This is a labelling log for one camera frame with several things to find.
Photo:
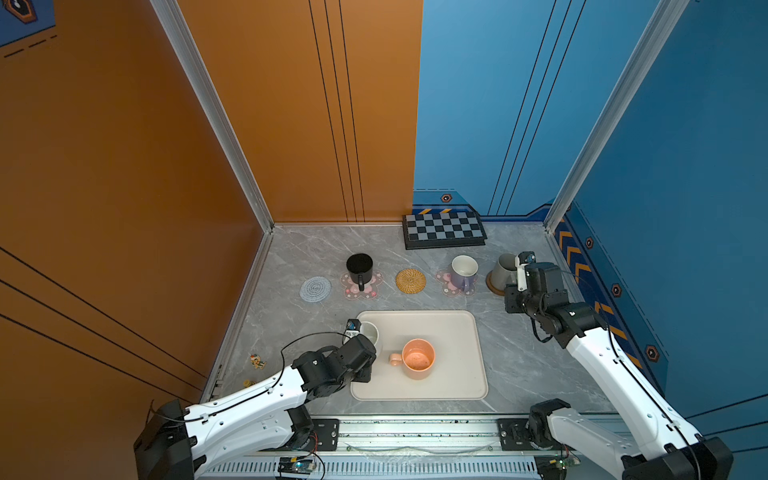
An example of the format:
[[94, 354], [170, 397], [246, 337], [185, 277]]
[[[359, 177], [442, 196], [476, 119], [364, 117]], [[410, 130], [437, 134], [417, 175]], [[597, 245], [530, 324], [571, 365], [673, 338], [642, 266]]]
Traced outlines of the grey green mug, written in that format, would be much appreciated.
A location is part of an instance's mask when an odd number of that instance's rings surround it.
[[487, 276], [487, 285], [503, 292], [507, 286], [516, 286], [517, 282], [517, 256], [512, 253], [505, 253], [498, 257], [493, 270]]

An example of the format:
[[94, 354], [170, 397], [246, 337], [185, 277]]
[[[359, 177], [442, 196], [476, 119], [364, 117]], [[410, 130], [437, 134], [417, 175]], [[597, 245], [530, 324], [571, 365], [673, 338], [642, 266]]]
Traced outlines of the light blue woven coaster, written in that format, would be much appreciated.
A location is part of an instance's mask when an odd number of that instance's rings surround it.
[[306, 280], [300, 290], [299, 295], [302, 300], [308, 303], [319, 303], [325, 300], [332, 291], [331, 282], [322, 276], [315, 276]]

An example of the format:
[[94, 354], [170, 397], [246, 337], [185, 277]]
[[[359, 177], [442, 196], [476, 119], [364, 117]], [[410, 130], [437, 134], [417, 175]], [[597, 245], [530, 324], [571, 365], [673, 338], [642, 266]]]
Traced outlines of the brown wooden coaster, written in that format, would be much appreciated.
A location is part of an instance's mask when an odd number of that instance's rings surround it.
[[497, 295], [497, 296], [502, 296], [502, 297], [505, 295], [505, 292], [504, 292], [504, 290], [503, 290], [503, 289], [498, 289], [498, 288], [496, 288], [496, 287], [493, 285], [493, 283], [492, 283], [492, 281], [491, 281], [491, 276], [487, 276], [487, 277], [486, 277], [486, 280], [485, 280], [485, 284], [486, 284], [487, 288], [488, 288], [488, 289], [489, 289], [489, 290], [490, 290], [490, 291], [491, 291], [493, 294], [495, 294], [495, 295]]

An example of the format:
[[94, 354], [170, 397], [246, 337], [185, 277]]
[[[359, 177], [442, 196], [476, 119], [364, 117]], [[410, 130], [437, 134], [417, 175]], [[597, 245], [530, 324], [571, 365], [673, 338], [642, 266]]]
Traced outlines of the pink flower coaster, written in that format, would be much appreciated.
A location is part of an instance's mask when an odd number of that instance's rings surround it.
[[469, 290], [464, 291], [459, 288], [457, 288], [455, 285], [453, 285], [450, 281], [451, 274], [449, 270], [439, 270], [435, 274], [435, 278], [441, 283], [441, 291], [445, 296], [448, 297], [456, 297], [456, 296], [473, 296], [476, 293], [476, 288], [471, 287]]
[[379, 297], [378, 288], [383, 283], [383, 275], [380, 271], [373, 271], [372, 278], [360, 289], [359, 284], [354, 281], [349, 273], [344, 273], [341, 277], [343, 293], [348, 300], [376, 299]]

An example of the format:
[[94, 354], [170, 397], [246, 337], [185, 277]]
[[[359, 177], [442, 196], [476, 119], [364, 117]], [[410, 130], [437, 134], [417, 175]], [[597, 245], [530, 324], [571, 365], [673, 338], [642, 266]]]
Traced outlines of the orange pink mug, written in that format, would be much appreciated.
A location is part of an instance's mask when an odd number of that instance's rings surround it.
[[405, 374], [414, 380], [427, 378], [436, 362], [434, 346], [425, 339], [408, 341], [399, 353], [389, 356], [389, 364], [401, 368]]

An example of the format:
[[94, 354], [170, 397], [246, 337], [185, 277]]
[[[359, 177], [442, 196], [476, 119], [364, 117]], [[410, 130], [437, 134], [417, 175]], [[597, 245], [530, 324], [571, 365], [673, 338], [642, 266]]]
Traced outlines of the black mug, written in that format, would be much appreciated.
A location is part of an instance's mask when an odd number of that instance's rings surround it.
[[357, 285], [360, 292], [363, 292], [366, 286], [371, 282], [373, 278], [373, 266], [374, 262], [372, 257], [365, 253], [353, 254], [346, 260], [346, 268], [350, 275], [350, 279]]

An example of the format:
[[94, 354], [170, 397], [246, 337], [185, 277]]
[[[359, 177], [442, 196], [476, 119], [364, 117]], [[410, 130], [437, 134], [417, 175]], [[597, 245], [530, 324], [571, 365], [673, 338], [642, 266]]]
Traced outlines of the lavender mug white inside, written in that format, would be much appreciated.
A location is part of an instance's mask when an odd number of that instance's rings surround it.
[[474, 289], [478, 270], [478, 262], [473, 257], [458, 255], [451, 261], [450, 284], [461, 292], [469, 293]]

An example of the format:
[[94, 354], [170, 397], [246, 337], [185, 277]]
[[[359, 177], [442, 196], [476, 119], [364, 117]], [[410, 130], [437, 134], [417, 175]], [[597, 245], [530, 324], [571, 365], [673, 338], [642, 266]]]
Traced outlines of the woven rattan coaster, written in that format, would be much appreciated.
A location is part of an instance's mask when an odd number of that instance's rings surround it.
[[427, 279], [425, 274], [414, 268], [401, 270], [395, 277], [397, 288], [405, 294], [413, 295], [420, 293], [426, 287]]

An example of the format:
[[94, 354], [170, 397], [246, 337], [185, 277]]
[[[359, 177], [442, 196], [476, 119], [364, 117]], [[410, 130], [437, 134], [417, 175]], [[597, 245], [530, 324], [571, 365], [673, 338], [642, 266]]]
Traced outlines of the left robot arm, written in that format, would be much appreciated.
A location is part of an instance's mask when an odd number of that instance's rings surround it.
[[307, 351], [279, 374], [219, 399], [151, 412], [133, 444], [140, 479], [198, 479], [238, 456], [303, 447], [314, 424], [306, 404], [369, 381], [374, 344], [363, 336]]

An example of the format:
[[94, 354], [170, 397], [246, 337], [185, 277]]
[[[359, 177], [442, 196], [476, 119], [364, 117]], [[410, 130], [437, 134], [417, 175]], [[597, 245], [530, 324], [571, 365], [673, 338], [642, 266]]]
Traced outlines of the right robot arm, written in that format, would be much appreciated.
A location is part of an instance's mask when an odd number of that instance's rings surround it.
[[625, 441], [552, 399], [531, 407], [535, 444], [574, 448], [617, 479], [726, 479], [734, 455], [719, 438], [705, 438], [683, 418], [621, 350], [608, 325], [564, 290], [530, 294], [505, 290], [505, 307], [524, 313], [591, 375], [632, 435]]

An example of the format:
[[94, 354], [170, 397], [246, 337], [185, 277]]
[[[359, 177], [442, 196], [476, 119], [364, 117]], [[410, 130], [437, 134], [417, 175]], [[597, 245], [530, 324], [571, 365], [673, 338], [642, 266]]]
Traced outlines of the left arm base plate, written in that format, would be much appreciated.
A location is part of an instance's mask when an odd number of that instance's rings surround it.
[[292, 436], [281, 450], [333, 452], [338, 448], [338, 419], [321, 418], [300, 422], [292, 427]]

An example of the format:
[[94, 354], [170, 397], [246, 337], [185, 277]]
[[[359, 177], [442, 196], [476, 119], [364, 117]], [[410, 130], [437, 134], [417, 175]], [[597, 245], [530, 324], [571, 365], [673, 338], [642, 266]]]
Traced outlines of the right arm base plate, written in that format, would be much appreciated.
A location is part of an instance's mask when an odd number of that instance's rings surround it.
[[538, 450], [560, 451], [565, 447], [546, 438], [536, 440], [528, 418], [504, 417], [496, 420], [500, 444], [503, 451]]

